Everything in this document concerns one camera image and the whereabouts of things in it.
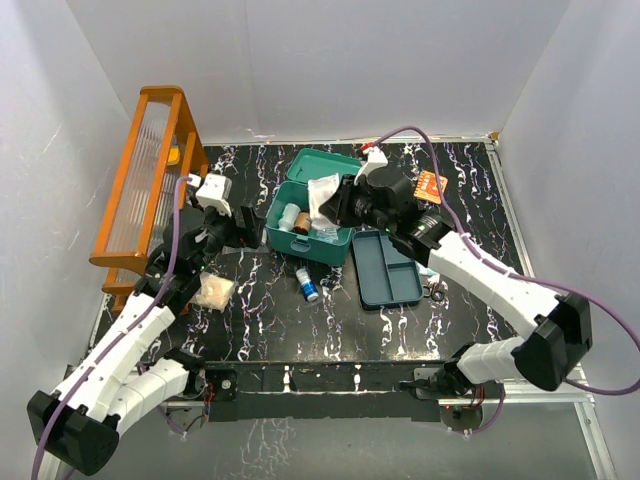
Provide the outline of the blue cotton swab packet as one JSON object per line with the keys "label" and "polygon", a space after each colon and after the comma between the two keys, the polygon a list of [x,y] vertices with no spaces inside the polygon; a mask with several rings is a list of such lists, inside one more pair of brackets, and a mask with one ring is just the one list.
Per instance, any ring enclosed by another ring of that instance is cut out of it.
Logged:
{"label": "blue cotton swab packet", "polygon": [[315,235],[315,238],[319,241],[332,244],[332,245],[338,245],[341,243],[340,229],[337,227],[329,227],[325,229],[314,229],[313,233]]}

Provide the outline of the amber bottle orange label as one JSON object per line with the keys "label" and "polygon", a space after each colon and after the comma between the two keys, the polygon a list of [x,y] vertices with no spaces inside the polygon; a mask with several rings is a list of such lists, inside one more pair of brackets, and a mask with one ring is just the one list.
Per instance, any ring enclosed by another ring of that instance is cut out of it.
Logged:
{"label": "amber bottle orange label", "polygon": [[292,228],[292,232],[298,235],[308,236],[312,230],[311,217],[307,211],[301,211]]}

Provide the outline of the white plastic medicine bottle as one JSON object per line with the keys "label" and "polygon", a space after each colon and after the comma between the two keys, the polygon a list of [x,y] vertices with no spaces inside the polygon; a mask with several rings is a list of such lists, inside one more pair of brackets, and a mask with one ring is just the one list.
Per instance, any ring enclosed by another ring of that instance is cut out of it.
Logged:
{"label": "white plastic medicine bottle", "polygon": [[278,220],[278,229],[290,232],[296,223],[300,214],[300,207],[294,203],[287,203],[283,209],[282,215]]}

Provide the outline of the small white blue bottle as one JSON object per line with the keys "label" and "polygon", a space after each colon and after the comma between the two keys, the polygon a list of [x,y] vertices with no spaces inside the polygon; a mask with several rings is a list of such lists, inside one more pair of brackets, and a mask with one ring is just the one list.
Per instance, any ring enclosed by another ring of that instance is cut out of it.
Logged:
{"label": "small white blue bottle", "polygon": [[310,274],[306,268],[299,268],[295,272],[296,278],[300,284],[301,291],[305,300],[309,303],[319,299],[318,290],[312,281]]}

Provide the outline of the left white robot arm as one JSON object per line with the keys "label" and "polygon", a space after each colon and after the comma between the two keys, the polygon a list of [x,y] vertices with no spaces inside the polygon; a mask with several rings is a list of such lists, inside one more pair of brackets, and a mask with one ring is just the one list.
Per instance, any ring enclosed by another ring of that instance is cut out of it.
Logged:
{"label": "left white robot arm", "polygon": [[226,247],[259,247],[263,229],[263,219],[246,205],[229,216],[212,207],[174,210],[108,332],[53,392],[39,390],[29,400],[37,442],[32,478],[38,478],[45,454],[91,476],[106,465],[121,436],[164,400],[204,392],[202,361],[177,349],[136,379],[128,377],[200,289],[208,262]]}

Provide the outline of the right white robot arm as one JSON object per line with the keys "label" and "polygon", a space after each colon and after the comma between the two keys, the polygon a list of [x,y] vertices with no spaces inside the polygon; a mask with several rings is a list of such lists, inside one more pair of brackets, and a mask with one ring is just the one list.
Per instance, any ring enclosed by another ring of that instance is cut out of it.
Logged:
{"label": "right white robot arm", "polygon": [[313,201],[311,214],[339,227],[386,233],[401,254],[464,287],[514,329],[507,340],[463,345],[430,377],[411,382],[414,389],[466,397],[486,382],[513,379],[554,391],[591,348],[584,297],[518,280],[450,220],[422,206],[401,174],[345,175],[332,194]]}

